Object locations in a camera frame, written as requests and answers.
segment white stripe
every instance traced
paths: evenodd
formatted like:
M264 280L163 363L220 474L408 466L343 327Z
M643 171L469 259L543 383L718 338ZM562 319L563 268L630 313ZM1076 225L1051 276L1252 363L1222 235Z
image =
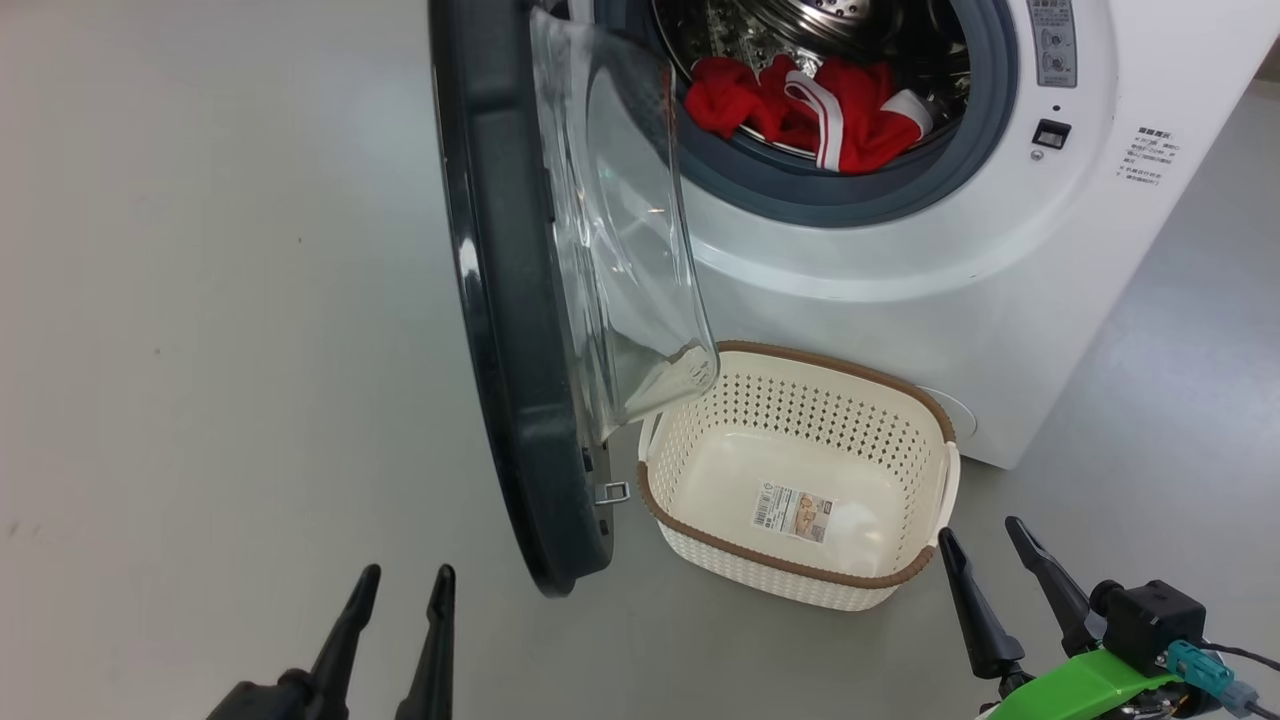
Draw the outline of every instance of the white stripe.
M826 87L818 85L800 70L787 73L786 90L801 94L796 100L813 108L818 114L818 167L824 170L840 170L840 150L845 142L845 114L840 101Z
M925 108L924 102L920 101L920 97L910 90L904 90L893 97L890 97L883 105L881 105L881 110L905 115L920 128L920 137L929 135L929 131L933 129L933 117L929 115L929 109Z

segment washing machine door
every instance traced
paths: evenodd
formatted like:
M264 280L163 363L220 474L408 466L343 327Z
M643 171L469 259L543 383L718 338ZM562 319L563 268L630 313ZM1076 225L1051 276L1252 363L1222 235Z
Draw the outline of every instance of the washing machine door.
M431 0L444 187L476 387L539 588L612 556L621 425L714 380L664 60L521 0Z

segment basket brown rim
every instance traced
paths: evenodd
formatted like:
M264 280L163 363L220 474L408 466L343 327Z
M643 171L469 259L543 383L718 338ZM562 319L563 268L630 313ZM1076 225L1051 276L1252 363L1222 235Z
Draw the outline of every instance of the basket brown rim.
M923 389L888 375L878 370L872 370L870 368L864 368L854 363L846 363L844 360L836 360L835 357L826 357L823 355L815 355L813 352L804 352L800 350L792 350L790 347L780 347L776 345L764 345L758 342L746 341L723 341L717 343L719 352L750 352L755 355L767 355L771 357L780 357L782 360L792 360L796 363L804 363L806 365L815 365L818 368L826 368L828 370L835 370L837 373L844 373L846 375L854 375L870 380L899 392L909 395L910 397L918 400L924 405L929 413L937 419L938 425L942 429L942 439L945 442L955 442L955 429L951 427L951 419L947 418L946 411L942 406L933 400L929 393ZM803 565L800 562L792 562L790 560L782 560L780 557L773 557L772 555L765 555L755 550L742 547L740 544L728 542L726 539L718 538L704 530L699 530L687 523L682 523L675 519L669 512L663 510L653 496L653 488L649 487L649 466L645 462L639 462L636 468L636 475L640 486L640 497L644 500L645 506L649 512L658 519L659 523L667 525L668 528L676 530L677 533L689 536L699 542L707 543L717 550L728 552L730 555L736 555L739 557L750 560L753 562L759 562L767 568L773 568L774 570L782 570L785 573L792 573L795 575L801 575L814 580L823 580L827 583L833 583L837 585L845 585L851 588L861 589L886 589L901 585L902 583L910 580L911 578L920 574L924 566L929 564L933 559L933 546L925 544L920 552L908 564L905 568L893 573L892 575L881 575L876 578L863 578L859 575L849 575L845 573L836 573L832 570L822 570L812 565Z

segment stainless steel drum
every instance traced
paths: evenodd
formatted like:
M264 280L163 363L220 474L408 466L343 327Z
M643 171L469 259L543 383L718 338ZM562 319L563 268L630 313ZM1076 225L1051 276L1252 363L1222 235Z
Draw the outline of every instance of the stainless steel drum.
M703 58L732 58L759 72L788 55L810 77L827 56L887 61L900 87L934 115L910 151L942 137L964 114L969 55L947 0L650 0L667 54L687 82ZM750 128L742 132L764 142ZM787 145L772 147L814 158Z

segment basket handle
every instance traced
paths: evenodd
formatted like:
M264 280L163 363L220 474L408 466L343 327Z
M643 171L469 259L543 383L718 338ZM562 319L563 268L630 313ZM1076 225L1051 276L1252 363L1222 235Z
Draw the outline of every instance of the basket handle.
M666 413L654 413L653 415L645 415L644 421L640 423L640 446L636 448L636 459L640 462L649 462L649 450L658 445L658 434L667 429Z
M942 486L942 505L938 507L938 523L933 527L929 547L938 546L938 533L951 523L951 511L956 507L956 492L960 489L960 450L956 443L947 443L947 461L942 464L946 479Z

